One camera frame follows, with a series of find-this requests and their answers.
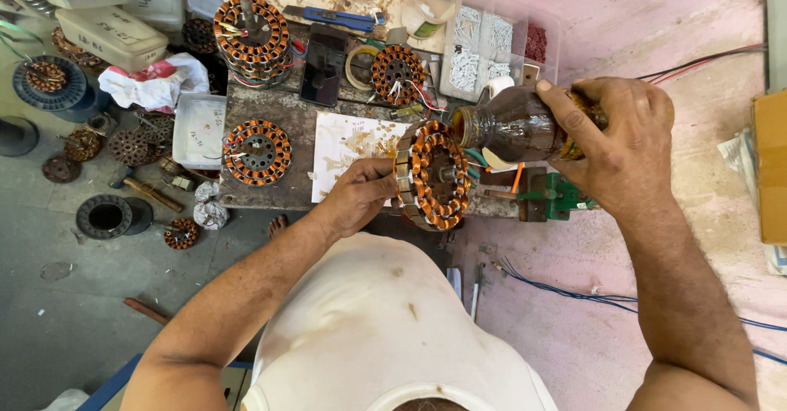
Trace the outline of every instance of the gray floor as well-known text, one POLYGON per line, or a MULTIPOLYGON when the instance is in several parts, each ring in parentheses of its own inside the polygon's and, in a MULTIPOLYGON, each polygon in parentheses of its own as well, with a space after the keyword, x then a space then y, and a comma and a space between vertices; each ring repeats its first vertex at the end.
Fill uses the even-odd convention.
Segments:
MULTIPOLYGON (((105 151, 86 162, 71 184, 55 185, 42 176, 45 159, 62 149, 55 134, 69 134, 75 124, 9 95, 14 61, 1 60, 4 113, 38 124, 41 141, 23 157, 0 157, 0 409, 27 411, 44 408, 68 388, 92 393, 145 349, 161 325, 123 305, 124 297, 176 313, 203 285, 267 243, 268 223, 280 212, 234 210, 225 228, 203 232, 194 247, 183 251, 168 248, 152 228, 140 235, 81 243, 72 229, 75 211, 85 199, 102 193, 138 194, 107 186, 119 166, 105 151), (57 263, 70 274, 44 279, 43 268, 57 263)), ((130 119, 124 123, 133 124, 130 119)), ((155 165, 136 175, 143 182, 161 176, 155 165)), ((166 186, 163 193, 187 208, 178 215, 150 201, 157 220, 191 216, 191 194, 166 186)), ((295 221, 303 213, 288 215, 295 221)), ((440 235, 406 227, 397 216, 380 216, 368 230, 418 245, 441 267, 449 259, 438 249, 440 235)))

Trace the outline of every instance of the bare foot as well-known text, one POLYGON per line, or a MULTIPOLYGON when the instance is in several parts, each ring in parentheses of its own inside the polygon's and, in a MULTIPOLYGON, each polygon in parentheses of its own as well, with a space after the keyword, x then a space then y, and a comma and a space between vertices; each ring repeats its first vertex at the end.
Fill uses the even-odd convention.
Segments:
POLYGON ((289 224, 287 223, 286 214, 277 216, 274 220, 271 220, 271 225, 268 227, 268 237, 273 239, 274 237, 282 234, 284 229, 288 226, 289 224))

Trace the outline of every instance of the smartphone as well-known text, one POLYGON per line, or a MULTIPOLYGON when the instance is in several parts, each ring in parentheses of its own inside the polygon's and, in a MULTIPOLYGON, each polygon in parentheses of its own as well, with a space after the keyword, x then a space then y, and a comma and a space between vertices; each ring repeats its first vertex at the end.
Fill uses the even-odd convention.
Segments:
POLYGON ((300 100, 335 107, 344 71, 347 32, 323 24, 312 24, 306 65, 300 82, 300 100))

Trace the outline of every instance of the hand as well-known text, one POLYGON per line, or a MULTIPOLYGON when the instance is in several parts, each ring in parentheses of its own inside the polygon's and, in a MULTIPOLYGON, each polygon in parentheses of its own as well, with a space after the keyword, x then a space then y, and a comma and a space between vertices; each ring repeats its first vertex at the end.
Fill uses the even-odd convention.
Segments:
POLYGON ((538 81, 536 93, 585 153, 579 161, 549 165, 618 222, 649 216, 674 203, 670 168, 674 108, 669 96, 636 79, 580 79, 572 88, 601 105, 609 126, 602 132, 563 90, 547 80, 538 81))
POLYGON ((334 240, 354 235, 380 212, 387 199, 397 197, 393 173, 391 159, 358 159, 309 215, 334 240))

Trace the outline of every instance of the blue utility knife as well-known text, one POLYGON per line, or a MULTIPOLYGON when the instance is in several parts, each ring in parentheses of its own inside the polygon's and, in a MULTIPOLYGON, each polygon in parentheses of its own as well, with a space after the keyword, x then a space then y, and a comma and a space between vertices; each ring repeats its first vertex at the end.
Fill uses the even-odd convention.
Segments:
POLYGON ((284 7, 284 14, 303 16, 308 20, 315 22, 322 22, 323 24, 341 25, 350 30, 359 32, 370 33, 374 31, 375 24, 385 24, 386 20, 382 17, 382 13, 373 12, 375 17, 361 16, 354 14, 346 14, 344 12, 335 12, 333 10, 318 9, 317 7, 297 7, 295 5, 288 5, 284 7))

